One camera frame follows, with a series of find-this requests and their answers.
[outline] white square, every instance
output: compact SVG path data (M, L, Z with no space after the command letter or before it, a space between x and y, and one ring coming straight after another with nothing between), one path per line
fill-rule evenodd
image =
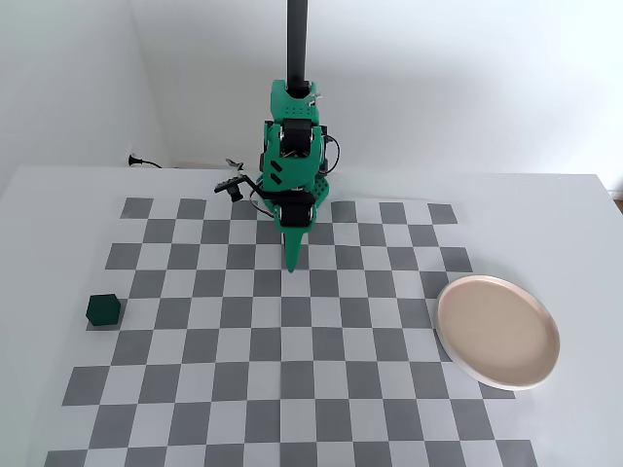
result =
M393 270L393 286L399 299L423 299L420 272L417 270Z
M347 399L346 362L313 362L313 390L316 399Z
M396 299L369 299L373 328L402 328Z
M281 361L313 360L312 328L281 328Z
M221 329L216 345L217 362L248 362L251 329Z
M129 447L166 446L173 418L173 406L174 404L138 404L129 437Z
M418 399L418 411L425 440L458 440L455 414L449 399Z
M230 244L254 245L257 221L231 221Z
M193 297L196 273L194 269L168 269L165 274L162 297L164 299Z
M283 245L256 245L255 269L281 269Z
M416 246L413 250L416 253L419 270L446 270L438 246Z
M363 270L339 269L338 290L340 297L367 297L368 286Z
M387 441L383 399L350 399L353 441Z
M227 269L223 297L253 297L253 270Z
M294 269L292 272L284 271L281 274L282 297L309 297L310 272L305 269Z
M355 223L333 224L333 240L336 245L359 246L359 227Z
M128 299L121 329L154 329L160 299Z
M410 362L439 362L439 351L432 329L403 329Z
M461 441L465 467L502 467L495 440Z
M361 256L366 270L391 270L387 248L384 246L362 246Z
M415 399L409 362L379 362L379 378L384 399Z
M310 245L310 269L335 270L335 247L333 245Z
M175 221L173 243L191 243L199 245L202 242L203 221L196 219L178 219Z
M344 355L349 362L376 362L377 350L370 328L344 328Z
M221 297L191 299L188 329L218 329L221 327Z
M281 399L281 442L315 441L315 400Z
M275 467L279 457L279 443L245 443L242 467Z
M197 269L226 269L228 245L200 245Z
M157 329L147 357L148 365L170 365L182 361L186 342L185 329Z
M371 199L358 199L354 202L359 224L382 224L381 208L378 201Z
M170 243L143 243L140 247L136 269L166 269L170 252Z
M311 325L315 328L341 328L340 299L311 297Z
M207 425L209 445L244 443L246 401L212 402Z
M214 383L213 363L183 364L179 371L175 402L209 402Z
M144 375L144 365L110 367L100 404L102 406L138 404Z
M444 379L450 399L482 399L478 381L453 362L442 362Z
M413 246L409 227L404 224L383 224L387 246Z
M249 401L276 401L280 394L280 362L250 362L247 396Z

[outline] beige plate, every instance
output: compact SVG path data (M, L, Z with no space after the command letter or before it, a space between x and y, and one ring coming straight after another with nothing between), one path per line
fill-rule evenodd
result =
M496 277L472 275L448 285L434 321L450 358L489 386L535 387L558 359L560 336L547 309Z

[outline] white table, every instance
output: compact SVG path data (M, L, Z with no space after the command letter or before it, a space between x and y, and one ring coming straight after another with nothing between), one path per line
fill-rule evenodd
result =
M201 198L230 172L21 169L0 200L0 464L23 465L68 323L83 314L98 238L119 197ZM596 176L336 173L331 198L451 202L478 273L535 294L556 319L558 366L490 413L540 467L622 465L623 216Z

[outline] gray square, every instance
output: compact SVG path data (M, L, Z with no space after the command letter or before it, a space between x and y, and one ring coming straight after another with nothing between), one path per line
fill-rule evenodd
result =
M532 443L528 440L498 440L497 450L504 467L537 467Z
M136 405L99 406L89 449L127 448Z
M478 384L480 385L480 392L483 395L483 399L515 399L515 393L513 391L490 387L482 382Z
M216 361L218 329L186 331L182 363L213 363Z
M460 441L426 441L430 467L465 467Z
M281 326L309 327L312 325L310 297L283 297L281 299Z
M316 222L313 229L308 233L310 245L335 245L333 236L333 224Z
M389 443L359 442L354 443L353 447L354 463L357 467L391 467Z
M155 329L186 329L191 299L160 299Z
M403 328L432 328L424 299L398 299L398 312Z
M395 298L393 275L390 270L366 270L366 285L370 298Z
M168 255L167 269L196 269L199 261L199 246L173 243Z
M175 402L180 367L181 365L147 365L138 403Z
M279 464L283 466L317 467L315 443L281 443Z
M229 245L227 269L255 269L255 245Z
M244 445L207 445L203 465L204 467L242 467L243 458Z
M113 243L110 247L106 268L136 269L140 247L140 243Z
M149 211L152 210L152 198L126 198L124 210L121 213L122 219L147 219Z
M276 229L275 221L257 221L255 241L258 245L279 245L281 232Z
M472 272L467 250L463 247L442 246L441 257L448 272Z
M280 297L281 271L278 269L255 270L253 297Z
M171 243L174 230L175 219L149 219L143 243Z
M494 432L489 423L485 402L480 399L455 399L450 401L461 441L492 440Z
M448 275L441 271L420 271L421 287L426 299L436 299L448 285Z
M385 231L382 224L359 224L361 246L385 246Z
M86 449L51 450L43 467L84 467L86 459Z
M279 328L251 329L250 361L279 362L281 360L281 330Z
M448 399L441 363L411 362L411 376L418 399Z
M230 242L230 221L203 221L202 244L227 245Z
M357 222L354 201L334 201L331 203L333 222Z
M177 219L203 219L205 199L180 199Z
M413 246L439 246L432 226L409 226Z
M428 204L430 219L433 224L456 224L457 216L450 204Z
M312 297L339 297L336 270L311 270L310 289Z
M130 448L124 467L165 467L166 447Z
M165 285L165 270L138 270L134 273L131 299L159 299Z
M245 443L278 443L280 431L279 401L248 401L246 403Z
M281 362L281 399L313 399L313 362Z
M344 245L336 246L335 261L338 269L363 269L361 247Z
M248 362L217 363L212 401L245 401L249 381Z
M340 299L342 326L345 328L371 328L368 299Z
M225 289L224 270L198 270L195 275L193 297L223 297Z
M418 260L413 248L406 246L388 246L387 254L391 270L418 270Z
M204 445L207 440L209 419L209 402L175 404L171 430L168 434L168 445Z
M342 328L313 328L313 360L344 361Z
M385 423L390 441L422 441L420 412L415 399L385 399Z
M375 328L374 347L380 362L406 362L409 360L402 329Z
M74 367L63 406L97 406L104 392L110 367Z
M352 441L348 399L317 399L315 429L318 441Z
M120 331L112 365L146 365L153 331Z
M248 199L232 203L232 219L236 221L255 221L258 210Z
M252 297L224 297L221 328L250 328L253 317Z
M350 399L381 399L381 379L377 362L347 362Z
M406 224L407 215L402 202L380 202L381 220L384 224Z

